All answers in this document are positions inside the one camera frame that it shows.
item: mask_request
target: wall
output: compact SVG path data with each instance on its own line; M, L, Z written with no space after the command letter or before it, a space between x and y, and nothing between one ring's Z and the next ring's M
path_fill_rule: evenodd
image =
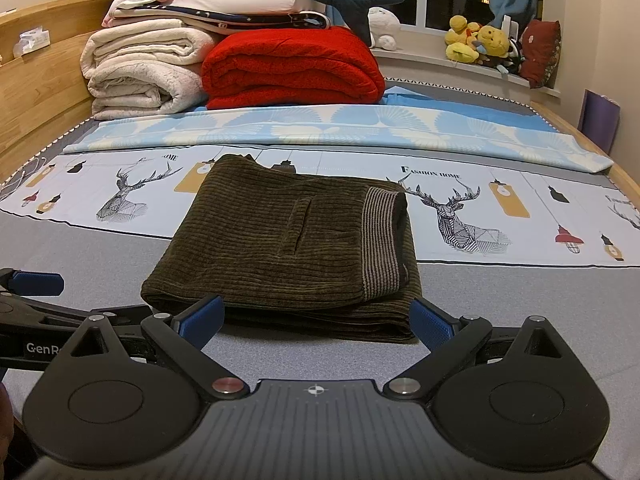
M622 107L612 157L640 182L640 63L612 52L612 38L627 45L640 43L634 16L640 0L544 0L544 20L562 25L562 56L555 88L560 101L545 102L574 126L584 90L604 94Z

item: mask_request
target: white pillow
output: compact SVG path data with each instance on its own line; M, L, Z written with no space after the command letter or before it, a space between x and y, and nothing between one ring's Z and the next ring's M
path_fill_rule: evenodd
M302 10L324 12L324 4L313 0L167 0L162 4L224 14L289 14Z

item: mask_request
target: gray bed sheet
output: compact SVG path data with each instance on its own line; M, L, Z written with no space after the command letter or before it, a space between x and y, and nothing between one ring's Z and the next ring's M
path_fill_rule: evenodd
M472 92L391 81L438 99L531 114L519 104ZM84 136L85 123L43 155ZM380 149L362 148L380 152ZM397 150L382 150L395 153ZM612 187L603 175L556 170L471 155L421 152L489 166L548 174ZM167 240L70 227L0 212L0 268L59 272L65 291L43 301L91 310L140 303L140 285ZM596 464L611 478L640 478L640 269L549 269L420 264L423 296L454 316L479 314L498 326L547 316L593 375L609 402L611 422ZM224 327L204 352L252 387L260 378L337 380L372 378L379 386L428 354L421 344L394 345ZM39 372L9 370L4 378L18 417Z

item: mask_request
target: white plush toy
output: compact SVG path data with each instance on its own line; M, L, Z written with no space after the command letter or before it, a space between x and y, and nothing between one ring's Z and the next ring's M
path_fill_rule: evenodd
M390 10L382 7L369 9L369 28L371 30L371 45L385 50L395 50L394 35L400 32L400 20Z

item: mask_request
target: wooden headboard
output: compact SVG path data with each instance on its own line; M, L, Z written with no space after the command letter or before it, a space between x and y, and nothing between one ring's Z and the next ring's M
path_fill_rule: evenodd
M0 182L91 115L80 54L113 0L56 0L0 16ZM39 25L51 45L14 59L21 32Z

